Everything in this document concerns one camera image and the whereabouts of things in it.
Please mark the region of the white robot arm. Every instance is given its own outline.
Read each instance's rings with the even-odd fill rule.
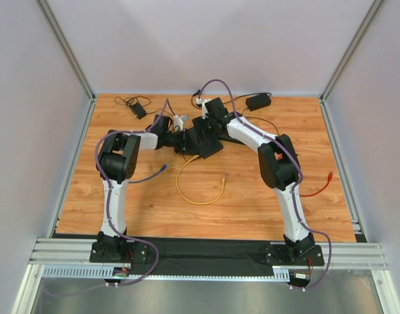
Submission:
[[[137,135],[140,138],[139,149],[142,150],[154,150],[158,144],[158,136],[153,133],[141,133]],[[120,183],[117,180],[110,179],[111,181],[111,197],[109,199],[109,213],[111,216],[111,222],[114,227],[122,234],[126,232],[126,221],[125,221],[125,210],[126,210],[126,192],[129,179],[124,179]],[[103,202],[103,221],[101,231],[110,237],[114,237],[116,233],[111,229],[107,218],[107,197],[108,197],[108,182],[102,180],[103,191],[105,194]]]
[[[244,117],[241,117],[244,123],[249,123]],[[276,138],[277,135],[260,130],[263,134],[266,134],[272,138]],[[258,152],[258,148],[265,143],[270,141],[264,137],[258,136],[255,132],[251,131],[249,128],[245,127],[239,120],[233,119],[227,124],[227,133],[233,138],[241,141],[246,146],[250,147],[255,152]],[[292,242],[303,240],[308,236],[308,231],[303,228],[303,226],[297,220],[293,199],[291,197],[291,187],[294,183],[289,184],[285,187],[285,190],[280,190],[279,188],[273,188],[276,194],[280,209],[283,215],[284,221],[284,235],[290,239]],[[295,191],[297,209],[299,210],[299,215],[302,217],[303,223],[306,224],[303,215],[302,204],[300,202],[299,187],[297,186]]]

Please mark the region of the wooden floor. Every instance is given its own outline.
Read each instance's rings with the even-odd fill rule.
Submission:
[[[64,205],[58,233],[96,234],[103,218],[103,187],[95,169],[94,147],[110,129],[142,130],[152,123],[154,115],[136,120],[125,105],[114,102],[115,96],[100,95],[77,168]],[[147,112],[160,109],[165,96],[149,96]],[[189,96],[170,96],[177,114],[191,119],[201,111],[190,104]],[[245,100],[236,101],[238,111]],[[338,178],[333,153],[317,98],[272,97],[270,107],[246,116],[260,116],[288,134],[299,154],[304,173],[302,194],[319,190],[330,170],[334,177],[321,194],[302,198],[304,214],[311,228],[327,232],[333,241],[354,242],[350,215]],[[275,133],[269,123],[250,119],[258,127]],[[282,239],[283,220],[275,194],[261,179],[257,155],[243,145],[223,142],[225,148],[206,160],[197,160],[181,174],[183,193],[196,201],[211,200],[221,189],[221,178],[227,176],[222,198],[211,205],[193,205],[181,198],[175,188],[175,176],[184,164],[172,148],[139,153],[136,174],[132,180],[157,172],[163,164],[170,166],[152,180],[129,184],[126,204],[127,234],[156,237],[201,237],[219,239]],[[318,241],[325,241],[315,235]]]

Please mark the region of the white wall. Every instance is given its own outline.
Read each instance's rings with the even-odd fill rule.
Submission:
[[[0,1],[0,313],[46,236],[88,104],[35,1]]]
[[[400,0],[385,1],[328,107],[366,232],[400,297]]]
[[[314,95],[371,2],[49,0],[96,92]]]

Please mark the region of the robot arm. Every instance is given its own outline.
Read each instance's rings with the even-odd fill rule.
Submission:
[[[110,143],[116,143],[116,147],[113,147]],[[141,133],[138,135],[130,135],[124,133],[109,137],[102,146],[100,152],[101,167],[109,176],[112,186],[111,197],[109,199],[111,222],[122,234],[125,234],[127,229],[124,216],[126,209],[126,190],[129,178],[131,178],[136,169],[138,152],[149,149],[154,150],[157,144],[158,135],[156,134]],[[114,148],[116,150],[122,149],[122,154],[119,155],[113,152]],[[107,218],[108,182],[102,180],[102,183],[105,198],[103,203],[101,231],[106,236],[114,237],[116,233],[111,229]]]
[[[244,117],[241,117],[244,123],[249,123]],[[272,138],[277,138],[277,135],[267,133],[263,130],[260,130],[263,134],[266,134]],[[269,149],[269,143],[270,141],[264,137],[258,136],[255,132],[251,131],[249,128],[245,127],[239,120],[233,119],[227,124],[227,133],[230,137],[233,139],[237,139],[241,141],[243,144],[246,146],[250,147],[252,150],[257,152],[259,154],[259,163],[260,163],[260,168],[261,168],[261,176],[263,176],[264,181],[268,181],[268,178],[266,177],[273,177],[276,174],[274,173],[276,166],[276,163],[278,162],[277,160],[272,160],[272,163],[274,166],[269,169],[269,167],[266,167],[267,165],[267,159],[271,158],[271,155],[274,155],[274,152],[272,149]],[[304,238],[308,236],[308,231],[303,228],[303,226],[298,222],[295,211],[294,211],[294,206],[293,206],[293,200],[291,197],[291,187],[295,184],[289,183],[289,185],[284,185],[283,187],[276,183],[271,184],[271,188],[273,188],[278,203],[280,205],[280,209],[283,215],[283,221],[284,221],[284,235],[287,239],[291,240],[292,242],[296,241],[301,241]],[[299,197],[299,187],[296,187],[295,191],[295,197],[296,197],[296,204],[297,208],[299,210],[299,215],[302,217],[303,223],[306,224],[306,221],[304,219],[303,215],[303,209],[302,205],[300,202],[300,197]]]

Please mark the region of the purple cable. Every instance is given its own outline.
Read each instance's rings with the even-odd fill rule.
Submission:
[[[156,268],[156,266],[157,266],[157,264],[158,264],[158,261],[159,261],[159,250],[158,250],[157,246],[154,245],[153,243],[151,243],[151,242],[149,242],[149,241],[146,241],[146,240],[137,239],[137,238],[135,238],[135,237],[129,237],[129,236],[127,236],[127,235],[124,235],[124,234],[120,233],[120,232],[114,227],[113,223],[111,222],[111,214],[110,214],[110,212],[109,212],[109,202],[110,202],[110,200],[111,200],[111,193],[112,193],[112,190],[111,190],[111,189],[112,189],[112,184],[111,184],[111,180],[109,180],[107,174],[106,174],[105,171],[102,169],[101,164],[100,164],[100,161],[98,160],[98,150],[99,150],[101,144],[102,144],[108,137],[110,137],[110,136],[112,136],[112,135],[120,134],[120,133],[130,133],[130,134],[142,134],[142,133],[147,133],[148,131],[150,131],[150,130],[158,123],[158,121],[160,120],[160,118],[161,118],[162,115],[164,114],[164,111],[165,111],[165,109],[166,109],[166,106],[169,106],[169,109],[171,110],[172,114],[175,116],[175,113],[174,113],[174,111],[172,110],[171,104],[169,103],[169,99],[166,98],[165,104],[164,104],[164,106],[163,106],[163,108],[162,108],[162,111],[160,112],[158,118],[157,118],[157,119],[153,122],[153,124],[152,124],[151,126],[149,126],[146,130],[144,130],[144,131],[114,131],[114,132],[108,133],[107,135],[103,136],[103,137],[98,141],[98,143],[96,144],[96,147],[95,147],[94,156],[95,156],[96,167],[97,167],[97,169],[100,171],[102,177],[108,182],[108,188],[109,188],[109,189],[108,189],[108,195],[107,195],[107,203],[105,204],[105,209],[106,209],[105,211],[107,212],[107,219],[108,219],[109,226],[110,226],[111,229],[114,231],[114,233],[116,233],[118,236],[123,237],[124,239],[130,240],[130,241],[140,242],[140,243],[144,243],[144,244],[146,244],[146,245],[149,245],[149,246],[151,246],[151,247],[155,250],[155,253],[156,253],[155,262],[153,263],[152,267],[151,267],[148,271],[146,271],[143,275],[141,275],[141,276],[138,277],[137,279],[134,279],[134,280],[131,280],[131,281],[127,281],[126,283],[119,283],[119,284],[117,284],[117,285],[120,286],[120,287],[133,285],[133,284],[135,284],[135,283],[138,283],[138,282],[142,281],[144,278],[146,278],[148,275],[150,275],[150,273]],[[46,289],[45,285],[43,285],[43,291],[44,291],[45,294],[47,294],[48,296],[51,296],[51,297],[53,297],[53,298],[67,298],[67,297],[69,297],[69,296],[76,296],[76,295],[78,295],[78,294],[82,294],[82,293],[85,293],[85,292],[89,292],[89,291],[92,291],[92,290],[96,290],[96,289],[102,288],[102,287],[115,287],[115,285],[112,285],[112,284],[108,284],[108,285],[106,285],[106,284],[96,285],[96,286],[89,287],[89,288],[87,288],[87,289],[84,289],[84,290],[81,290],[81,291],[78,291],[78,292],[69,293],[69,294],[54,294],[54,293],[51,293],[50,291],[48,291],[48,290]]]
[[[299,180],[291,187],[291,197],[293,200],[293,207],[294,207],[294,212],[296,214],[297,220],[299,221],[299,223],[302,225],[302,227],[306,230],[308,230],[309,232],[312,232],[314,234],[321,234],[324,237],[326,237],[326,240],[328,241],[328,246],[329,246],[329,254],[328,254],[328,261],[327,261],[327,265],[325,268],[325,271],[323,272],[322,276],[319,278],[318,281],[316,281],[316,283],[314,283],[312,286],[307,287],[307,290],[312,290],[313,288],[316,288],[323,280],[323,278],[325,278],[328,270],[329,270],[329,265],[331,264],[331,258],[332,258],[332,243],[331,243],[331,238],[322,231],[319,230],[314,230],[309,228],[305,223],[303,223],[300,215],[299,215],[299,210],[297,208],[297,201],[296,201],[296,197],[294,194],[294,189],[296,188],[296,186],[298,186],[302,181],[303,181],[303,172],[299,166],[299,164],[296,162],[296,160],[292,157],[292,155],[287,151],[287,149],[285,149],[285,147],[283,145],[281,145],[278,141],[276,141],[275,138],[272,138],[270,136],[267,136],[263,133],[261,133],[257,128],[254,127],[254,125],[249,124],[249,123],[245,123],[240,116],[238,115],[238,113],[236,112],[236,106],[234,104],[234,100],[233,100],[233,95],[232,92],[230,91],[230,88],[228,87],[228,85],[226,84],[226,82],[224,82],[223,80],[220,80],[218,78],[215,78],[213,80],[209,80],[208,82],[205,83],[205,85],[201,88],[200,93],[198,94],[198,98],[201,98],[201,95],[204,91],[204,89],[207,87],[208,84],[212,83],[212,82],[220,82],[221,84],[223,84],[225,86],[225,88],[227,89],[227,92],[230,96],[230,102],[232,103],[232,107],[233,107],[233,113],[235,115],[235,117],[238,119],[239,122],[242,123],[242,125],[244,125],[245,127],[247,127],[248,129],[250,129],[251,131],[254,131],[256,134],[260,135],[261,137],[264,137],[266,139],[268,139],[269,141],[272,141],[274,144],[276,144],[286,155],[287,157],[291,160],[291,162],[293,163],[293,165],[296,167],[297,171],[299,172]]]

